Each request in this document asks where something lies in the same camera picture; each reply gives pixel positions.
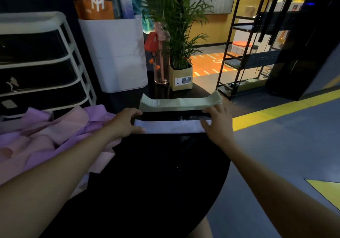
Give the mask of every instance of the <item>yellow wall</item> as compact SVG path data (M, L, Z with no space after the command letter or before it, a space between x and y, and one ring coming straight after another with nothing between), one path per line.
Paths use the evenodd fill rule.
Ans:
M244 11L247 6L255 6L257 9L259 3L260 0L240 0L237 15L244 15ZM203 27L201 27L200 23L197 22L193 23L190 31L190 37L195 37L200 33L206 33L209 35L207 41L198 40L198 43L196 45L227 42L230 25L233 19L235 5L236 0L234 0L231 14L208 14L207 18L209 23L203 25Z

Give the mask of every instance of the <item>yellow triangle on floor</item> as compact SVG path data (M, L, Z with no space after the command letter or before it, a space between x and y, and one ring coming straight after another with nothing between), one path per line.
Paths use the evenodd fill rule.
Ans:
M306 181L313 186L323 197L340 210L340 183L323 182L317 180Z

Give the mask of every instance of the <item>orange floor mat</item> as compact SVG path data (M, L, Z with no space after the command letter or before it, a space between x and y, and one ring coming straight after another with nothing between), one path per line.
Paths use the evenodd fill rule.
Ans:
M191 56L193 77L219 73L224 53ZM224 65L223 71L236 69Z

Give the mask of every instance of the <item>yellow plant pot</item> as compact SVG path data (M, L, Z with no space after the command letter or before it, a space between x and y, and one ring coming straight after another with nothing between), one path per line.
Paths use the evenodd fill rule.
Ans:
M183 70L174 70L170 66L170 88L173 91L192 89L192 66Z

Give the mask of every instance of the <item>left arm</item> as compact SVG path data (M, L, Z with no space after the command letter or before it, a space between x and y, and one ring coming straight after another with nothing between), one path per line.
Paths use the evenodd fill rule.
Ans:
M110 141L144 133L130 123L141 114L136 108L124 109L73 148L0 186L0 237L38 237Z

